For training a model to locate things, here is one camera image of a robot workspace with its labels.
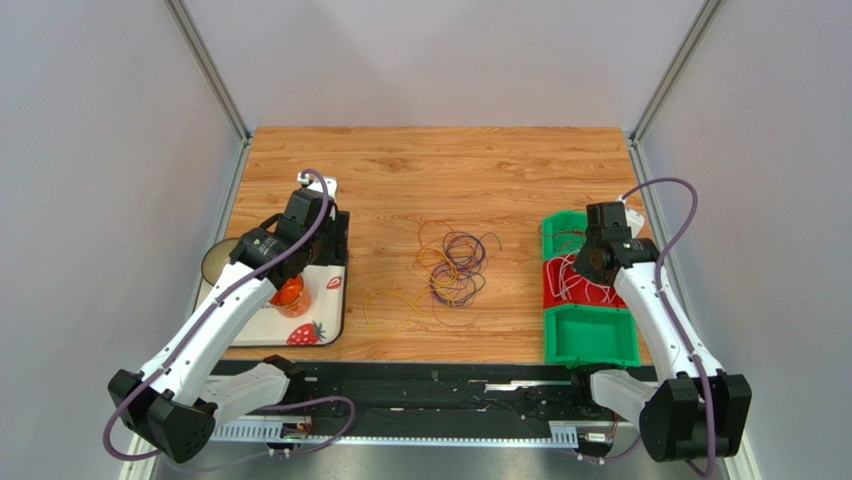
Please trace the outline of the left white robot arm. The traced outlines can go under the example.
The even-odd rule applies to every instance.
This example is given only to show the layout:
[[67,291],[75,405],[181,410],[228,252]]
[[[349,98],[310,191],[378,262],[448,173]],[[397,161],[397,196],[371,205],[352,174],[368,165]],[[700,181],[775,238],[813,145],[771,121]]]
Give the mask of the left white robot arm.
[[250,318],[286,281],[309,266],[341,265],[348,215],[328,182],[295,190],[284,212],[243,234],[218,282],[179,332],[139,370],[120,369],[108,383],[115,404],[102,434],[112,457],[111,432],[122,423],[177,464],[195,457],[216,427],[255,411],[307,405],[305,371],[273,355],[252,369],[213,384],[213,368]]

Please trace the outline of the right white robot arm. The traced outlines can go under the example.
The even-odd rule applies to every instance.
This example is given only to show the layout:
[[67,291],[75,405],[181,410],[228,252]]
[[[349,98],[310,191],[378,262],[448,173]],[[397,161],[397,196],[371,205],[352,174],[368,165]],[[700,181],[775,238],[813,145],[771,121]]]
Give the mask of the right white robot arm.
[[650,386],[620,370],[598,370],[589,380],[592,401],[635,425],[657,462],[735,456],[752,400],[747,379],[727,373],[705,347],[658,264],[656,245],[634,236],[624,203],[590,204],[586,214],[575,269],[625,303],[657,377]]

